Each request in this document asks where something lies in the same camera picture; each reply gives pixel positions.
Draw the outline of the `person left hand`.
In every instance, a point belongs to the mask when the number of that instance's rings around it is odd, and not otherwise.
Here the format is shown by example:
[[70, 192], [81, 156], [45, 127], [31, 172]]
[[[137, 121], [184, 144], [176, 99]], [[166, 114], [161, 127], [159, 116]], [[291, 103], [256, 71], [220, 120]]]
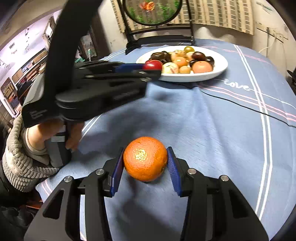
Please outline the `person left hand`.
[[[45, 141], [62, 130], [63, 125], [64, 122], [62, 120], [52, 119], [28, 128], [28, 141], [30, 145], [36, 150], [44, 149]], [[77, 149], [82, 138], [83, 128], [84, 122], [70, 124], [68, 128], [69, 137], [65, 144], [66, 149], [71, 149], [73, 151]]]

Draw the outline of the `grey knitted sleeve forearm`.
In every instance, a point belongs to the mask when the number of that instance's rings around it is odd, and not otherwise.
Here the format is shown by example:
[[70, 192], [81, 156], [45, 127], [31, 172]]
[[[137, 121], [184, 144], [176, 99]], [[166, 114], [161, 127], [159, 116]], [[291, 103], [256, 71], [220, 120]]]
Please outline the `grey knitted sleeve forearm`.
[[47, 149], [35, 149], [29, 142], [23, 118], [15, 118], [6, 140], [3, 171], [8, 182], [20, 192], [31, 191], [43, 179], [55, 175], [59, 168], [50, 165]]

